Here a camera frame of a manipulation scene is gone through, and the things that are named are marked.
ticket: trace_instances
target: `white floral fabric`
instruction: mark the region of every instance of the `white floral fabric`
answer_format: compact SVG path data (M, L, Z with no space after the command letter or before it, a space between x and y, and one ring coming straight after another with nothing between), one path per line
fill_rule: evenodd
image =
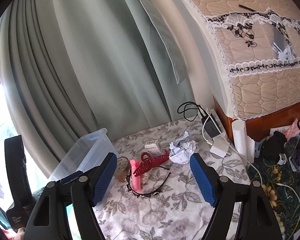
M234 182L249 184L240 157L235 153L229 153L222 159L207 151L210 146L202 138L201 129L199 118L193 122L178 120L125 136L113 142L113 145L120 156L140 159L140 155L145 152L145 142L160 139L162 147L169 149L171 141L185 130L191 130L190 139L198 142L199 154L207 165ZM106 240L202 238L213 208L204 201L190 165L181 165L169 160L163 166L169 167L170 170L157 167L148 172L148 180L143 184L143 191L156 189L171 172L162 187L163 192L149 199L137 198L127 191L126 183L115 181L103 210L95 211ZM234 238L239 212L240 205L236 203L227 239ZM70 214L69 223L71 230L79 234L73 213Z

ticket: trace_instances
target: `brown wooden furniture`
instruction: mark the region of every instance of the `brown wooden furniture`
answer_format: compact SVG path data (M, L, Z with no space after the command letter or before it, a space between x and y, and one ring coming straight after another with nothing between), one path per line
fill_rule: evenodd
M227 117L218 102L214 100L216 112L226 130L226 133L231 141L233 141L231 123L232 118ZM247 135L255 141L260 141L270 133L270 128L290 125L295 119L300 121L300 103L286 107L265 116L246 120Z

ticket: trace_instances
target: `white cylinder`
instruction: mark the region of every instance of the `white cylinder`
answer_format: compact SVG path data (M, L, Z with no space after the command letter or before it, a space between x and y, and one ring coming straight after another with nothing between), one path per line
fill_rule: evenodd
M233 121L231 126L234 139L234 146L237 149L237 151L247 159L246 122L238 119ZM247 162L244 159L242 159L242 163L245 166L247 165Z

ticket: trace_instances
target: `brown packing tape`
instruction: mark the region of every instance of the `brown packing tape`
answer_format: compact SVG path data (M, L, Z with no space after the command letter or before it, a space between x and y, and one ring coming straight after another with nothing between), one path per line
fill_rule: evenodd
M127 157L121 156L117 161L117 169L114 173L114 177L119 182L126 182L126 176L129 174L130 170L130 161Z

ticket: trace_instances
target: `white cable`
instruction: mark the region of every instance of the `white cable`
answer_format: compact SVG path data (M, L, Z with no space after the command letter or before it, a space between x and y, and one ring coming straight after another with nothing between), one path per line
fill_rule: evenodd
M285 185L285 184L281 184L281 183L276 183L276 184L279 185L279 186L284 186L284 187L288 187L289 189L291 189L291 190L293 191L293 193L296 194L296 196L297 196L297 198L298 198L298 200L299 200L299 207L300 207L300 198L299 198L298 194L295 192L295 190L294 190L292 187L290 187L290 186L288 186L288 185ZM287 240L289 240L290 237L293 236L294 232L295 232L296 229L297 229L297 226L298 226L299 222L300 222L300 214L299 214L299 218L298 218L298 223L296 224L296 227L294 228L292 234L289 236L289 238L288 238Z
M210 112L210 109L206 109L206 112L207 112L207 114L208 114L208 117L207 117L207 119L205 120L205 122L204 122L204 124L203 124L203 127L202 127L202 136L203 136L203 128L204 128L204 125L206 124L206 121L209 119L209 117L211 118L211 120L212 120L212 122L214 123L214 125L216 126L216 128L218 129L218 131L219 131L219 133L221 134L221 136L223 137L223 139L226 141L226 143L228 144L228 146L235 152L235 153L237 153L241 158L243 158L247 163L249 163L251 166L252 166L252 168L254 168L256 171L257 171L257 173L259 174L259 177L260 177L260 182L261 182L261 185L263 185L262 184L262 177L261 177L261 174L260 174L260 172L258 171L258 169L252 164L252 163L250 163L244 156L242 156L234 147L232 147L232 145L227 141L227 139L224 137L224 135L222 134L222 132L220 131L220 129L219 129L219 126L216 124L216 122L213 120L213 118L211 117L211 112Z

